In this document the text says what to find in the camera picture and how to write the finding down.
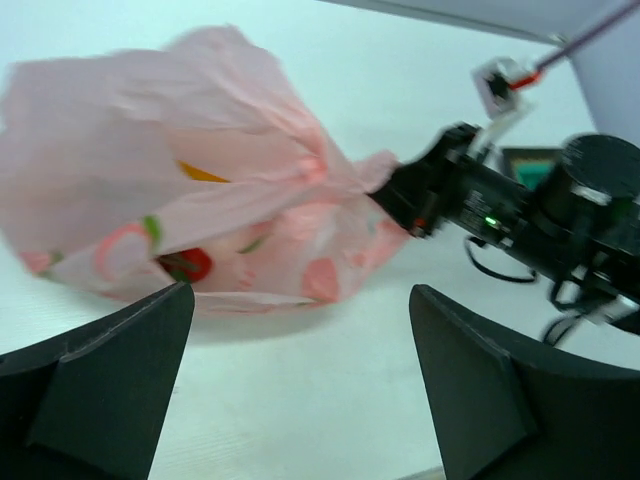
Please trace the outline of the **red fake berry cluster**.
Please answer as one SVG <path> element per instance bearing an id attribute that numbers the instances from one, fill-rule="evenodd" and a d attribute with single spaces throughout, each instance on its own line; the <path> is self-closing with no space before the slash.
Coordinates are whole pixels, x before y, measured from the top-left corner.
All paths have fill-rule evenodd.
<path id="1" fill-rule="evenodd" d="M 175 281 L 189 284 L 203 280 L 215 268 L 214 260 L 200 248 L 163 255 L 156 262 Z"/>

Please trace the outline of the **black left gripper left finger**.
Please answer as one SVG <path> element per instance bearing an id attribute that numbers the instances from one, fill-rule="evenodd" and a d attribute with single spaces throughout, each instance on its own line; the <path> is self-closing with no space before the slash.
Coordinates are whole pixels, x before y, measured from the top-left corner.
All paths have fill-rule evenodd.
<path id="1" fill-rule="evenodd" d="M 194 304 L 174 284 L 3 354 L 2 478 L 148 478 Z"/>

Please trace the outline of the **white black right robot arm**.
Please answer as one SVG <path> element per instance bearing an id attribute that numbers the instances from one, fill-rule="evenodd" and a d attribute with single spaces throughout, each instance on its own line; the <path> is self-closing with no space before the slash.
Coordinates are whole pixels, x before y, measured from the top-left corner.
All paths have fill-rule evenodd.
<path id="1" fill-rule="evenodd" d="M 559 318 L 542 340 L 557 345 L 583 320 L 628 333 L 639 315 L 620 305 L 639 298 L 639 151 L 618 137 L 578 135 L 528 188 L 486 163 L 481 128 L 444 130 L 419 159 L 397 167 L 371 195 L 416 238 L 445 222 L 465 230 L 467 250 L 492 246 L 546 277 Z"/>

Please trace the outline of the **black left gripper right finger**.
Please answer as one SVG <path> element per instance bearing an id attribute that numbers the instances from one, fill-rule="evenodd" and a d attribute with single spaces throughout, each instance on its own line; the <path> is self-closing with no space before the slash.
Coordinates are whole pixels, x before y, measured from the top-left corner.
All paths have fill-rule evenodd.
<path id="1" fill-rule="evenodd" d="M 447 478 L 638 478 L 637 371 L 545 345 L 426 285 L 409 312 Z"/>

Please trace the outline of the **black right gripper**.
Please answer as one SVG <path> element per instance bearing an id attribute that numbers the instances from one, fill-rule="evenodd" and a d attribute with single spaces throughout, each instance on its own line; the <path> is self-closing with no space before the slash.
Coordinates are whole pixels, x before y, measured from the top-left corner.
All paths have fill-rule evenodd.
<path id="1" fill-rule="evenodd" d="M 369 197 L 414 237 L 432 235 L 452 222 L 523 263 L 541 263 L 542 234 L 530 220 L 533 193 L 484 164 L 471 143 L 477 126 L 444 129 L 418 159 L 394 169 Z"/>

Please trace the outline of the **pink plastic bag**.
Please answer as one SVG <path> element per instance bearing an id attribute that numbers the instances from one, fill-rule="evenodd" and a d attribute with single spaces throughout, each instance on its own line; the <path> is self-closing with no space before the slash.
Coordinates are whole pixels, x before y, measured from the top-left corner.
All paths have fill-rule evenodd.
<path id="1" fill-rule="evenodd" d="M 396 157 L 349 160 L 232 26 L 19 63 L 1 117 L 2 233 L 31 272 L 83 291 L 137 301 L 175 281 L 158 257 L 200 248 L 215 262 L 191 284 L 201 314 L 320 307 L 409 238 L 369 197 Z"/>

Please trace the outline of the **orange fake fruit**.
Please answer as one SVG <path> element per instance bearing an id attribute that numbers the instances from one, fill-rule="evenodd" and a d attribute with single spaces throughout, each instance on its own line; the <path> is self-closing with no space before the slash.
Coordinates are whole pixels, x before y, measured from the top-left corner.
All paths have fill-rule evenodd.
<path id="1" fill-rule="evenodd" d="M 229 183 L 229 180 L 199 169 L 184 161 L 177 161 L 179 169 L 190 179 L 202 182 Z"/>

